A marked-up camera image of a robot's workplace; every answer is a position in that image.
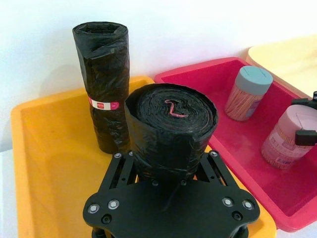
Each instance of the pink string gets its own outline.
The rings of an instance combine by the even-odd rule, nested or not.
[[[165,100],[165,103],[171,104],[170,110],[169,110],[169,114],[171,114],[173,117],[177,117],[177,118],[186,118],[186,117],[188,117],[188,115],[182,115],[182,114],[174,113],[174,107],[175,107],[175,105],[174,105],[174,103],[171,102],[170,100],[166,99],[166,100]]]

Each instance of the plastic jar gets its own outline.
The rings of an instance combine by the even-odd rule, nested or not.
[[[295,144],[297,130],[317,130],[317,110],[302,105],[286,109],[261,149],[271,165],[288,169],[313,148]]]
[[[234,120],[249,119],[272,82],[272,75],[265,69],[255,66],[242,67],[225,106],[226,114]]]

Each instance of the black bracket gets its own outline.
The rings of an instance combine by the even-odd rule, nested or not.
[[[303,105],[317,110],[317,91],[313,94],[313,99],[308,98],[293,99],[292,105]],[[317,132],[315,130],[297,130],[295,144],[300,146],[315,146],[317,144]]]
[[[196,178],[137,181],[133,154],[114,154],[84,220],[93,238],[247,238],[260,208],[218,152],[203,155]]]

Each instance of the black plastic bag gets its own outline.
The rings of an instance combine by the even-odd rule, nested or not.
[[[218,122],[214,104],[194,89],[150,84],[125,101],[131,149],[141,179],[191,179]]]
[[[88,22],[76,26],[73,35],[99,148],[107,153],[126,151],[129,147],[124,114],[130,76],[128,29],[112,22]]]

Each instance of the cylindrical container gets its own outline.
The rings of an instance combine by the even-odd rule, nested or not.
[[[265,140],[261,149],[263,157],[277,168],[290,168],[313,148],[295,144],[297,130],[317,130],[317,110],[302,105],[289,106]]]
[[[73,29],[99,148],[127,151],[124,101],[129,94],[129,40],[126,26],[87,22]]]
[[[139,177],[193,178],[218,122],[214,104],[185,86],[150,84],[128,97],[125,110]]]
[[[225,106],[227,115],[239,121],[250,118],[272,82],[272,75],[265,69],[242,67]]]

